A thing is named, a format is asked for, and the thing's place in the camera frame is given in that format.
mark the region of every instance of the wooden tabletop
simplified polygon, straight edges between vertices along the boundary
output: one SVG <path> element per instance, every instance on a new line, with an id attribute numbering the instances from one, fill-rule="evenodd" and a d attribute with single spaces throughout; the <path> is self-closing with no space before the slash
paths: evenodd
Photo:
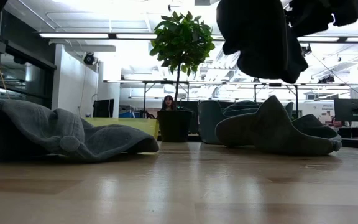
<path id="1" fill-rule="evenodd" d="M 100 164 L 0 164 L 0 224 L 358 223 L 358 149 L 261 154 L 198 142 Z"/>

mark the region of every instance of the gray chair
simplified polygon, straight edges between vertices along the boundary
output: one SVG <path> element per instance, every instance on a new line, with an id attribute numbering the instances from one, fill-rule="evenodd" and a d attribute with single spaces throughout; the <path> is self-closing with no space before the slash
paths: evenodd
<path id="1" fill-rule="evenodd" d="M 287 105 L 285 105 L 285 110 L 287 111 L 288 117 L 290 118 L 290 120 L 292 120 L 293 102 L 290 102 Z"/>
<path id="2" fill-rule="evenodd" d="M 215 135 L 215 127 L 226 118 L 222 114 L 221 105 L 217 101 L 204 101 L 198 105 L 199 130 L 203 142 L 221 144 Z"/>

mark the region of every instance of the teal chair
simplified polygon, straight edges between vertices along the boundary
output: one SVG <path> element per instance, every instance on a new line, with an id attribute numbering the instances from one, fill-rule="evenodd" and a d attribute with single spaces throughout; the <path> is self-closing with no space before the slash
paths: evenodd
<path id="1" fill-rule="evenodd" d="M 198 121 L 200 136 L 207 144 L 221 144 L 215 135 L 216 125 L 226 119 L 221 105 L 217 101 L 204 101 L 198 105 Z"/>

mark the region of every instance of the potted plant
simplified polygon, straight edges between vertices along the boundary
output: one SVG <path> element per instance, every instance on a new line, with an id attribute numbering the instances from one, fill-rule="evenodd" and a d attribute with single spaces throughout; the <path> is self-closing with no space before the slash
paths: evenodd
<path id="1" fill-rule="evenodd" d="M 163 67 L 169 67 L 172 73 L 177 69 L 176 103 L 180 72 L 183 71 L 188 76 L 197 72 L 198 65 L 209 57 L 209 52 L 215 45 L 212 43 L 211 28 L 204 21 L 200 22 L 201 16 L 193 18 L 190 12 L 185 16 L 173 12 L 171 17 L 161 18 L 163 21 L 154 30 L 157 37 L 152 41 L 150 55 L 158 55 L 157 60 L 163 62 Z M 159 111 L 162 141 L 186 142 L 191 116 L 191 111 Z"/>

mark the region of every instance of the woman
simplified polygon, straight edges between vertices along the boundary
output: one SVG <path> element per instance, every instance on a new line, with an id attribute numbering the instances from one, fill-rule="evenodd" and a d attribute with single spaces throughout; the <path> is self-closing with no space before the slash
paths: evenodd
<path id="1" fill-rule="evenodd" d="M 173 101 L 172 96 L 168 95 L 164 97 L 164 101 L 162 102 L 162 109 L 161 111 L 170 111 L 170 110 L 176 110 L 177 106 L 175 102 Z"/>

